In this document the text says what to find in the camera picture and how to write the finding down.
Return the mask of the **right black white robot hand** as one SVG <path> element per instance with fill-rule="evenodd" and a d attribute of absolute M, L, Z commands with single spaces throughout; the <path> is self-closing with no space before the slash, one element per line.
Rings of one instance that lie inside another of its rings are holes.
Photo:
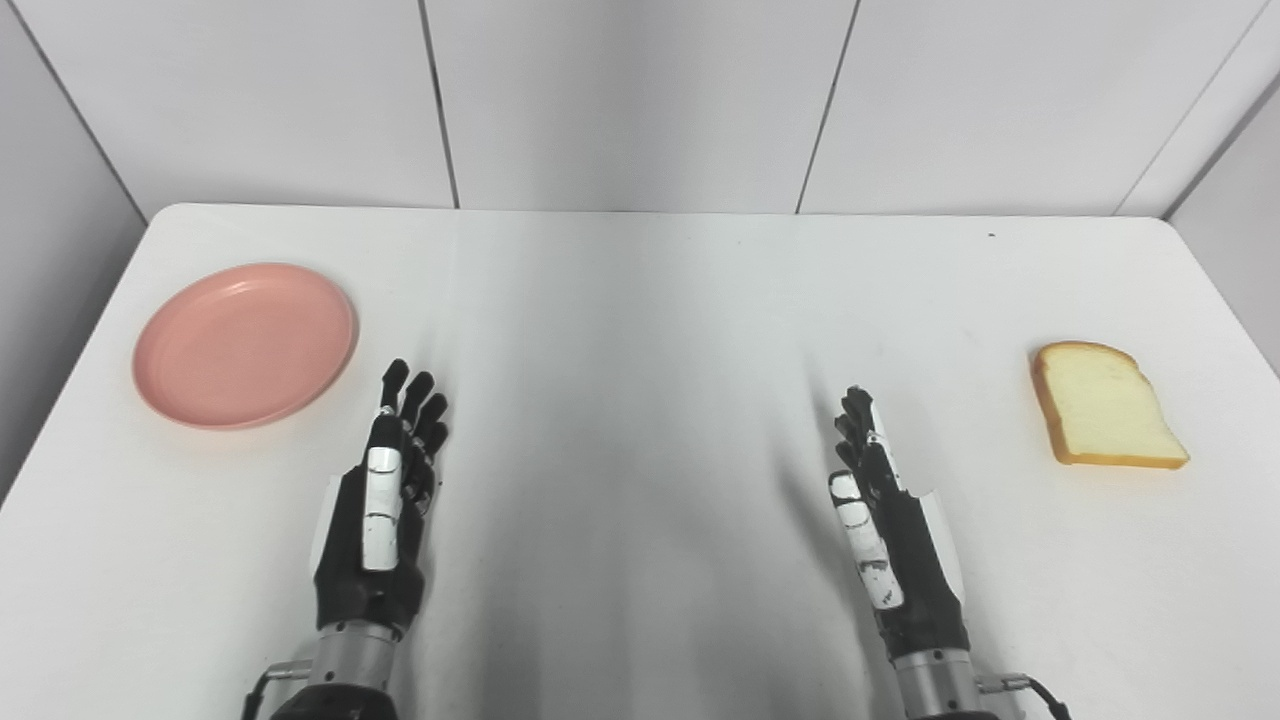
<path fill-rule="evenodd" d="M 876 401 L 847 388 L 835 418 L 835 446 L 845 469 L 829 475 L 829 500 L 876 615 L 887 656 L 955 650 L 968 652 L 963 592 L 947 571 L 929 520 L 932 497 L 900 482 Z"/>

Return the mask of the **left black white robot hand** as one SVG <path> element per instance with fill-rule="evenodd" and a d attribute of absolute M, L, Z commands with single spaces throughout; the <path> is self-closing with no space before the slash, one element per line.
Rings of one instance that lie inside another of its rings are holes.
<path fill-rule="evenodd" d="M 440 488 L 436 455 L 449 428 L 447 397 L 430 372 L 396 359 L 362 457 L 338 480 L 314 570 L 315 626 L 371 623 L 402 635 L 421 611 L 420 553 Z"/>

